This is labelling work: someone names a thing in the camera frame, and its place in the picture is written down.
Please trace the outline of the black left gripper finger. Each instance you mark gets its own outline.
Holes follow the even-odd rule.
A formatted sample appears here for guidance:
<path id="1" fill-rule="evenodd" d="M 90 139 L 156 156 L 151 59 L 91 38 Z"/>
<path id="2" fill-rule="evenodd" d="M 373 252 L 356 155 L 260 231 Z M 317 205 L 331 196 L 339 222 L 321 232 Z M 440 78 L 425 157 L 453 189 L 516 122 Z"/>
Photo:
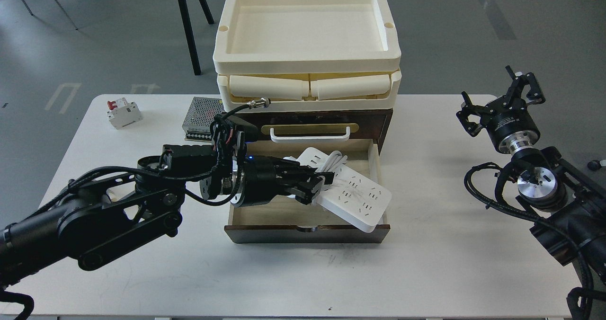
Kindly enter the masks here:
<path id="1" fill-rule="evenodd" d="M 282 179 L 286 181 L 308 181 L 312 177 L 326 178 L 327 173 L 316 172 L 316 168 L 302 165 L 295 160 L 282 158 Z"/>
<path id="2" fill-rule="evenodd" d="M 284 191 L 286 195 L 294 195 L 297 202 L 310 205 L 312 200 L 320 193 L 325 178 L 310 178 L 309 181 L 286 180 Z"/>

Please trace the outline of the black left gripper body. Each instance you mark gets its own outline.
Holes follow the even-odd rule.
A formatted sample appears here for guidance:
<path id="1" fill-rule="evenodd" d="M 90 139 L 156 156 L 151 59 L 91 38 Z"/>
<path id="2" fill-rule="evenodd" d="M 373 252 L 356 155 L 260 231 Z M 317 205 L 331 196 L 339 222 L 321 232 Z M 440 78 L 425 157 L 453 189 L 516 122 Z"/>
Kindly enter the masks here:
<path id="1" fill-rule="evenodd" d="M 289 196 L 303 181 L 299 162 L 277 157 L 251 157 L 244 163 L 244 184 L 232 199 L 235 207 L 265 205 L 276 196 Z"/>

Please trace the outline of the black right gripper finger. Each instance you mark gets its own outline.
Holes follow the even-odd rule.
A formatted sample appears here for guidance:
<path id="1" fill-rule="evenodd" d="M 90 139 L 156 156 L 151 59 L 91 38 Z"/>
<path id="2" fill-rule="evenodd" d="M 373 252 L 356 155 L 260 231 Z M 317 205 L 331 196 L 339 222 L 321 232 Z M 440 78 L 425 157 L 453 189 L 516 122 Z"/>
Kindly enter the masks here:
<path id="1" fill-rule="evenodd" d="M 532 72 L 523 74 L 522 72 L 513 72 L 511 66 L 506 66 L 506 71 L 512 79 L 512 83 L 504 95 L 503 107 L 513 108 L 515 104 L 521 105 L 539 105 L 546 99 L 543 94 L 536 76 Z"/>
<path id="2" fill-rule="evenodd" d="M 471 136 L 478 136 L 480 131 L 486 127 L 487 107 L 472 104 L 470 96 L 465 92 L 461 92 L 463 104 L 461 111 L 456 113 L 456 117 L 463 126 L 464 130 Z M 478 116 L 479 122 L 470 121 L 470 116 Z"/>

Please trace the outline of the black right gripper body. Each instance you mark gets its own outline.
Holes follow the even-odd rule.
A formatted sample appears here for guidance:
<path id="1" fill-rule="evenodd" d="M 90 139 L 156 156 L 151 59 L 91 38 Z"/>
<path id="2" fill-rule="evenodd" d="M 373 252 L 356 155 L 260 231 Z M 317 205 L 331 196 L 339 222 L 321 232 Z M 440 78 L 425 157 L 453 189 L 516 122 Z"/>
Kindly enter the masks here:
<path id="1" fill-rule="evenodd" d="M 481 125 L 487 130 L 493 147 L 498 152 L 509 153 L 505 139 L 514 133 L 525 134 L 532 144 L 540 139 L 540 132 L 522 98 L 513 98 L 508 105 L 505 98 L 497 98 L 487 104 L 486 108 L 488 112 L 481 116 Z"/>

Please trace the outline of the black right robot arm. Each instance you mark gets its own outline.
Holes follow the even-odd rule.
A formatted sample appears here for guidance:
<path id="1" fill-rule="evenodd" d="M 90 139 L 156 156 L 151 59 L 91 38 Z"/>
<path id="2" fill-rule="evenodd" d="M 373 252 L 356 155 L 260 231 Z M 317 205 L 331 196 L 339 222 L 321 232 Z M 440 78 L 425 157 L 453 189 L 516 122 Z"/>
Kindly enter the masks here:
<path id="1" fill-rule="evenodd" d="M 574 320 L 587 320 L 593 301 L 605 300 L 605 293 L 594 289 L 591 272 L 605 281 L 606 192 L 555 147 L 536 148 L 540 132 L 528 107 L 545 102 L 543 91 L 532 72 L 506 70 L 512 80 L 506 94 L 474 105 L 462 92 L 456 116 L 472 137 L 485 129 L 494 149 L 511 160 L 504 167 L 493 162 L 472 167 L 464 187 L 486 208 L 533 222 L 532 235 L 561 265 L 578 261 L 581 286 L 566 301 Z"/>

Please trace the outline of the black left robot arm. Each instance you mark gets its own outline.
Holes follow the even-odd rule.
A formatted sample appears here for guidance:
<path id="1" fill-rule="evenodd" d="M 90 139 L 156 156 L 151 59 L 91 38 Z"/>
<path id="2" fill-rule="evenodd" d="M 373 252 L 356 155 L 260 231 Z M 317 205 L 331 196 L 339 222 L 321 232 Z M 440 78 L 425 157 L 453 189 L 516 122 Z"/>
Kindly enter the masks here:
<path id="1" fill-rule="evenodd" d="M 92 271 L 149 244 L 175 237 L 186 196 L 204 205 L 264 205 L 293 195 L 309 205 L 335 173 L 295 160 L 249 156 L 247 144 L 259 130 L 237 116 L 266 108 L 268 98 L 247 102 L 210 123 L 210 145 L 164 145 L 159 156 L 138 160 L 136 168 L 104 166 L 67 186 L 25 219 L 1 230 L 1 301 L 19 303 L 26 320 L 33 298 L 7 292 L 8 286 L 70 257 Z"/>

